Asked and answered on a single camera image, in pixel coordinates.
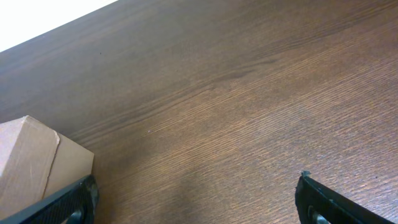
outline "cardboard box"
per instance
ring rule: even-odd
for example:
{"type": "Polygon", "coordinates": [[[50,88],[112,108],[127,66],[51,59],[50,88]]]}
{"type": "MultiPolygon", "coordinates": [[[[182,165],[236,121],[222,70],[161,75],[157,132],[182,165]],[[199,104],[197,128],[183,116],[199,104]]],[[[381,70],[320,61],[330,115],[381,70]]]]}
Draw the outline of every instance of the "cardboard box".
{"type": "Polygon", "coordinates": [[[30,116],[0,124],[0,220],[90,174],[93,159],[30,116]]]}

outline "wood grain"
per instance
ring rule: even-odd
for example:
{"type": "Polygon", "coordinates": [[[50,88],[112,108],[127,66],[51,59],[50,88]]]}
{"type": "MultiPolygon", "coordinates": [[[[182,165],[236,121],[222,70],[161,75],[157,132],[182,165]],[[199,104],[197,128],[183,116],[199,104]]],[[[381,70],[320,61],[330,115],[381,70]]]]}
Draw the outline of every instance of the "wood grain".
{"type": "Polygon", "coordinates": [[[97,223],[398,222],[398,1],[118,1],[0,54],[0,121],[95,153],[97,223]]]}

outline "white wall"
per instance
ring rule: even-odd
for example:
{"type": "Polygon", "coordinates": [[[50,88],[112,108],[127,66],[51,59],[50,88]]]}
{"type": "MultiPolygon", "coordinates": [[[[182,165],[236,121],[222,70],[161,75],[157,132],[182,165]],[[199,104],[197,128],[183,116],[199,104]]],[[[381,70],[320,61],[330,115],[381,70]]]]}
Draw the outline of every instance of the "white wall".
{"type": "Polygon", "coordinates": [[[0,52],[117,0],[0,0],[0,52]]]}

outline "brown wood surface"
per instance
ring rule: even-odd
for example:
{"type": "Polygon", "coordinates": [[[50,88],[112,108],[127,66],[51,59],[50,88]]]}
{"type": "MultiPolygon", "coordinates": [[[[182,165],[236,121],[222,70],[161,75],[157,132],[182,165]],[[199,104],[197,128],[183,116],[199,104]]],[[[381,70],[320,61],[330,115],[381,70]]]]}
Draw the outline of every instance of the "brown wood surface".
{"type": "Polygon", "coordinates": [[[95,153],[97,223],[298,223],[301,170],[398,222],[398,1],[118,1],[0,53],[0,121],[95,153]]]}

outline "wooden table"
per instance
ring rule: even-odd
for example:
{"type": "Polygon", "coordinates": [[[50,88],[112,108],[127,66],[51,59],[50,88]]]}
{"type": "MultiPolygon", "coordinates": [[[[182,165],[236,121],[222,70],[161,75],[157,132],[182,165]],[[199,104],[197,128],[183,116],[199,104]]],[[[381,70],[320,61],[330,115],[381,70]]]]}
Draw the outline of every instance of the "wooden table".
{"type": "Polygon", "coordinates": [[[398,222],[398,1],[118,1],[0,54],[0,121],[93,151],[97,223],[398,222]]]}

